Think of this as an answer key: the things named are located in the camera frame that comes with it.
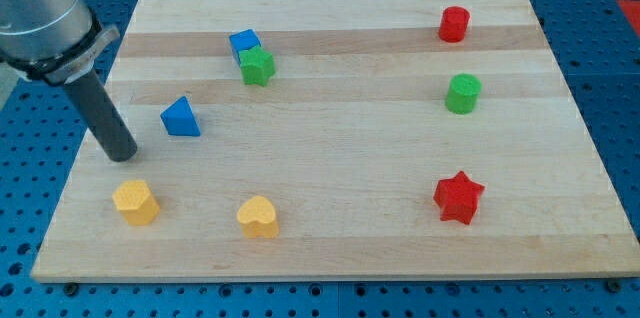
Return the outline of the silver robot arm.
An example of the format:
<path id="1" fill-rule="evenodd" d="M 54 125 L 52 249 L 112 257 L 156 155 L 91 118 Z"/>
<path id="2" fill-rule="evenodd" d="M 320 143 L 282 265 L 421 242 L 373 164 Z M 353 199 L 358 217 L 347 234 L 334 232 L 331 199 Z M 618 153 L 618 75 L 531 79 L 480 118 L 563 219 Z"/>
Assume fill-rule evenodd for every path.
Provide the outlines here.
<path id="1" fill-rule="evenodd" d="M 70 84 L 118 38 L 84 0 L 1 0 L 1 59 L 26 80 Z"/>

